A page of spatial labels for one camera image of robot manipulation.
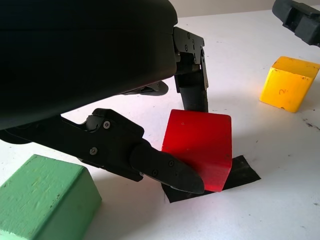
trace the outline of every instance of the robotic arm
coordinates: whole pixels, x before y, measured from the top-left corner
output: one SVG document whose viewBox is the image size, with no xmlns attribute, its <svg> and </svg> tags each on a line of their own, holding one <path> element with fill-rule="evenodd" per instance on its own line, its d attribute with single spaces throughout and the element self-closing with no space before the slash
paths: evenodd
<svg viewBox="0 0 320 240">
<path fill-rule="evenodd" d="M 96 109 L 83 124 L 61 117 L 118 94 L 164 94 L 161 80 L 173 75 L 184 108 L 208 111 L 204 39 L 174 27 L 168 0 L 4 0 L 0 15 L 0 139 L 204 192 L 191 167 L 154 149 L 115 111 Z"/>
</svg>

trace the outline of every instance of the wooden block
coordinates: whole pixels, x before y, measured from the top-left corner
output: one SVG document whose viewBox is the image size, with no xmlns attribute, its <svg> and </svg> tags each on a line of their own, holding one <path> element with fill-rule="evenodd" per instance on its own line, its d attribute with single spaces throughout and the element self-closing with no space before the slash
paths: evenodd
<svg viewBox="0 0 320 240">
<path fill-rule="evenodd" d="M 80 240 L 100 204 L 85 167 L 33 155 L 0 187 L 0 240 Z"/>
<path fill-rule="evenodd" d="M 196 170 L 205 190 L 221 192 L 232 167 L 231 117 L 172 110 L 162 151 Z"/>
<path fill-rule="evenodd" d="M 280 57 L 269 71 L 260 101 L 296 113 L 319 69 L 317 63 Z"/>
</svg>

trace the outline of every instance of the scuff mark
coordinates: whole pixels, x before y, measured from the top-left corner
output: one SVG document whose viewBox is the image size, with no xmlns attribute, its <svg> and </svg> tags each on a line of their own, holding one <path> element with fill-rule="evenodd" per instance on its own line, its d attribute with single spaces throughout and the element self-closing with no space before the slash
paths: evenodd
<svg viewBox="0 0 320 240">
<path fill-rule="evenodd" d="M 317 129 L 318 132 L 320 132 L 320 128 L 319 128 L 318 126 L 316 126 L 316 125 L 314 125 L 314 124 L 312 124 L 312 123 L 310 123 L 310 122 L 307 122 L 307 121 L 308 121 L 308 118 L 304 118 L 304 119 L 302 119 L 302 120 L 305 122 L 305 124 L 306 124 L 309 128 Z"/>
</svg>

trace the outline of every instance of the white table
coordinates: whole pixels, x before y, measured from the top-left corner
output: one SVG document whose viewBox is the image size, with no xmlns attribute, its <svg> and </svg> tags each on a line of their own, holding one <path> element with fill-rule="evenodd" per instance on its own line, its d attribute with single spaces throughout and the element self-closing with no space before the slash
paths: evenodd
<svg viewBox="0 0 320 240">
<path fill-rule="evenodd" d="M 259 102 L 268 70 L 280 56 L 320 63 L 320 48 L 282 27 L 271 11 L 179 19 L 205 39 L 210 112 L 232 117 L 233 156 L 244 155 L 261 180 L 170 204 L 161 185 L 136 183 L 87 166 L 103 204 L 85 240 L 318 240 L 320 239 L 320 78 L 298 113 Z M 82 123 L 111 108 L 145 129 L 161 149 L 171 109 L 182 109 L 174 80 L 165 96 L 115 96 L 64 114 Z M 32 154 L 80 164 L 31 143 L 0 141 L 0 184 Z"/>
</svg>

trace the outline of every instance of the wall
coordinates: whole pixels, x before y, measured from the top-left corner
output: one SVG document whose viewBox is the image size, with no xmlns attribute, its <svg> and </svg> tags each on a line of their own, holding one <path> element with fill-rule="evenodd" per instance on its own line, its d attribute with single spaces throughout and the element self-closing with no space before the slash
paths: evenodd
<svg viewBox="0 0 320 240">
<path fill-rule="evenodd" d="M 269 10 L 275 0 L 170 0 L 178 17 L 230 14 Z M 297 0 L 308 5 L 318 5 L 320 0 Z"/>
</svg>

